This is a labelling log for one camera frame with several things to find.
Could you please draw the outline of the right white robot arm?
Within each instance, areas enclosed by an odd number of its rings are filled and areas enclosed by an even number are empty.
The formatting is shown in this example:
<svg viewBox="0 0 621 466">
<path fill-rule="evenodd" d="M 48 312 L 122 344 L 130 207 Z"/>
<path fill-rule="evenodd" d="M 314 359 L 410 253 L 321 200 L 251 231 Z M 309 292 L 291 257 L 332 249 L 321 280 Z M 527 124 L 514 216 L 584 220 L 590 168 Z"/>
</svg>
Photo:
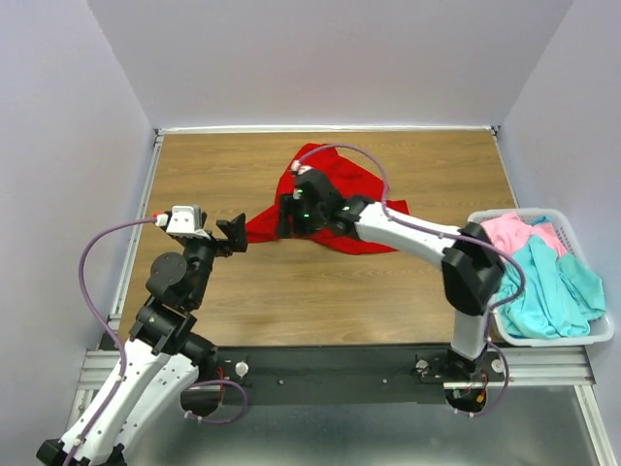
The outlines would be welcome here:
<svg viewBox="0 0 621 466">
<path fill-rule="evenodd" d="M 345 196 L 321 171 L 294 173 L 290 193 L 278 196 L 277 236 L 329 231 L 360 244 L 374 243 L 418 257 L 438 268 L 444 295 L 455 310 L 445 371 L 465 381 L 481 369 L 486 353 L 488 304 L 505 267 L 482 226 L 440 225 L 399 213 L 362 194 Z"/>
</svg>

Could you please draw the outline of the red t shirt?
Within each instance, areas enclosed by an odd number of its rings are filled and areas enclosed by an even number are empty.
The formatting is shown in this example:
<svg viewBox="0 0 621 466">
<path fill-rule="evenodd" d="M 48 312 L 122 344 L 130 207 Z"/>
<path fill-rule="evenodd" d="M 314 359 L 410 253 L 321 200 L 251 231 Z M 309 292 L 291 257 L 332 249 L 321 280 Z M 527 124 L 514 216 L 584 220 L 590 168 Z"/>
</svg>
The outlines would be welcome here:
<svg viewBox="0 0 621 466">
<path fill-rule="evenodd" d="M 360 194 L 379 201 L 383 190 L 382 180 L 362 166 L 339 155 L 336 149 L 322 150 L 306 161 L 313 168 L 323 172 L 330 182 L 345 197 Z M 247 239 L 251 244 L 275 242 L 278 240 L 279 197 L 293 193 L 293 177 L 285 168 L 278 180 L 274 204 L 245 224 Z M 361 242 L 348 237 L 338 237 L 324 229 L 304 238 L 323 247 L 350 255 L 389 253 L 395 250 L 376 243 Z"/>
</svg>

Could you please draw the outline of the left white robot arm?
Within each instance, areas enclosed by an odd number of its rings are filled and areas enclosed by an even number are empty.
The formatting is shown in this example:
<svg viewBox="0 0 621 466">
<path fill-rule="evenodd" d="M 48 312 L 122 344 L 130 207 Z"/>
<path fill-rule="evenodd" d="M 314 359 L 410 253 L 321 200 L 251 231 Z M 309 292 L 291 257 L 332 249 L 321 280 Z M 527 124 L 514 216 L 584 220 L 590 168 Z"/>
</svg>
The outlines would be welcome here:
<svg viewBox="0 0 621 466">
<path fill-rule="evenodd" d="M 224 238 L 205 230 L 206 213 L 196 206 L 175 206 L 150 223 L 179 242 L 182 252 L 164 252 L 151 264 L 149 297 L 138 311 L 119 360 L 90 405 L 58 439 L 44 441 L 36 457 L 45 465 L 123 465 L 126 454 L 181 393 L 226 386 L 248 395 L 227 380 L 217 361 L 217 348 L 193 333 L 193 311 L 203 301 L 218 257 L 247 249 L 245 215 L 220 220 Z"/>
</svg>

